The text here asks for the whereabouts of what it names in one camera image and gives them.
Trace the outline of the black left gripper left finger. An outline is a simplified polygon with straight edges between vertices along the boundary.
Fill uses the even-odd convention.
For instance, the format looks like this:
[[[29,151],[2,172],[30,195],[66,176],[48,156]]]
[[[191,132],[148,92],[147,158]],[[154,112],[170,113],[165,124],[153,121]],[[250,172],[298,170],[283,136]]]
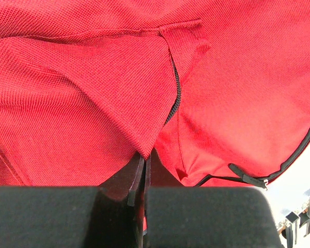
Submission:
[[[92,210],[93,247],[142,247],[145,160],[131,160],[99,186]]]

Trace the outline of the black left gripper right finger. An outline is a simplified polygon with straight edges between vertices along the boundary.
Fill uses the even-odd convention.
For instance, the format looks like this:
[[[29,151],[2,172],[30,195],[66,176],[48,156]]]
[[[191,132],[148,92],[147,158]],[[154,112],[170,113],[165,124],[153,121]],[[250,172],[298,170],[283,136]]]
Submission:
[[[183,184],[173,176],[162,164],[157,151],[151,152],[145,162],[144,209],[147,227],[144,228],[143,247],[160,247],[163,242],[157,238],[168,240],[166,231],[169,230],[173,211],[170,206],[174,192]]]

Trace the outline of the red student backpack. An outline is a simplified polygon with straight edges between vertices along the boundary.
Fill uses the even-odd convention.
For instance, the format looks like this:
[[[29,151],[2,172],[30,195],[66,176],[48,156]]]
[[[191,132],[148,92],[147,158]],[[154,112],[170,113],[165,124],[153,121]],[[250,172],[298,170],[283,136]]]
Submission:
[[[310,171],[310,1],[0,1],[0,186]]]

